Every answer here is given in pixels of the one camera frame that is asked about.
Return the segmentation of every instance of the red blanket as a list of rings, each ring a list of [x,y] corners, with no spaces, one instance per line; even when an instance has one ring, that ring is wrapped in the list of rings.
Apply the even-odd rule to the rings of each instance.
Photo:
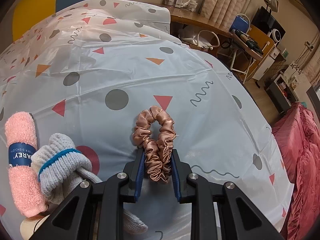
[[[320,211],[320,133],[312,112],[300,103],[275,124],[272,133],[288,178],[295,184],[287,218],[287,239],[300,240]]]

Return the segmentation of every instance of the gray circle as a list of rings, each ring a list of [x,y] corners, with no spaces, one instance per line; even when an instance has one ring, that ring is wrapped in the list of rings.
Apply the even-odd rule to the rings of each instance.
[[[167,53],[167,54],[172,54],[173,53],[173,49],[171,48],[168,48],[168,47],[160,47],[160,50],[164,53]]]
[[[124,178],[127,177],[127,174],[124,173],[124,172],[119,172],[119,173],[117,174],[117,177],[118,177],[119,179],[124,179]]]
[[[1,114],[0,114],[0,121],[3,119],[4,109],[2,108]]]
[[[252,156],[252,163],[259,171],[262,169],[262,161],[258,155],[254,154]]]
[[[49,39],[52,39],[55,35],[57,35],[60,32],[60,30],[53,30],[53,32],[51,33],[51,35],[49,36]]]
[[[81,188],[86,188],[86,187],[89,187],[90,183],[88,181],[83,181],[80,183],[80,187]]]
[[[63,80],[65,86],[72,86],[79,81],[80,75],[78,72],[69,73]]]
[[[106,106],[111,110],[120,110],[125,108],[129,102],[129,97],[126,92],[120,89],[113,89],[105,99]]]
[[[234,95],[232,95],[232,97],[233,97],[233,99],[236,101],[236,103],[237,103],[237,105],[239,106],[239,108],[241,109],[241,108],[242,108],[242,104],[241,104],[240,100],[239,100],[236,96],[234,96]]]
[[[30,61],[30,57],[28,57],[27,61],[26,61],[26,64],[24,66],[26,66]]]
[[[99,38],[103,42],[111,41],[111,36],[109,34],[107,34],[107,33],[100,34]]]
[[[100,5],[101,5],[101,6],[105,6],[106,4],[107,4],[107,2],[106,2],[105,0],[101,0],[101,1],[100,1]]]
[[[231,181],[227,182],[226,184],[226,188],[228,189],[234,189],[235,188],[235,184]]]
[[[143,26],[142,23],[134,23],[134,25],[136,25],[138,28],[141,28]]]
[[[198,178],[199,178],[199,175],[196,174],[196,173],[190,173],[190,174],[189,174],[189,178],[190,178],[190,179],[198,179]]]

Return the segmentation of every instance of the gray knit glove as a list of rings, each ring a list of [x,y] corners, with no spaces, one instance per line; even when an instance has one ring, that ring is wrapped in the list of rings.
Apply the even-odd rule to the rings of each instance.
[[[75,148],[68,136],[55,133],[50,137],[49,145],[42,146],[31,156],[31,168],[38,175],[41,191],[52,203],[60,204],[85,179],[102,182],[91,172],[90,160]],[[141,234],[148,227],[137,216],[124,210],[124,230]]]

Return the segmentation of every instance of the microfiber cloth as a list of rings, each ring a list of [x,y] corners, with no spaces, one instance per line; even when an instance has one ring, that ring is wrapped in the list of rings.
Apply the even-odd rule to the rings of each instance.
[[[36,128],[29,113],[18,112],[13,114],[5,123],[5,135],[8,147],[16,143],[25,143],[25,146],[27,144],[33,147],[34,151],[37,149]],[[12,159],[15,155],[18,157],[21,154],[21,158],[16,158],[15,161],[17,159],[28,161],[30,155],[21,151],[19,147],[14,148],[17,151],[14,151]],[[29,218],[47,210],[37,176],[30,166],[18,165],[13,167],[10,165],[8,175],[14,204],[22,215]]]
[[[90,160],[75,148],[67,135],[55,133],[50,137],[49,145],[42,146],[31,157],[31,167],[38,174],[41,191],[52,203],[60,204],[85,179],[102,182],[91,172]],[[124,210],[124,230],[141,234],[148,227],[137,216]]]

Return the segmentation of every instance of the scrunchie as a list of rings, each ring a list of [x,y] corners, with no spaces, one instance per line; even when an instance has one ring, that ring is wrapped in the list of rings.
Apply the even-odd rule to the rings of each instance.
[[[158,140],[150,138],[151,124],[155,121],[161,125]],[[173,129],[174,121],[166,111],[158,106],[152,106],[149,110],[143,110],[137,118],[134,133],[132,135],[135,145],[145,150],[145,166],[150,178],[154,181],[162,179],[167,182],[170,176],[170,157],[173,148],[173,140],[177,136]]]

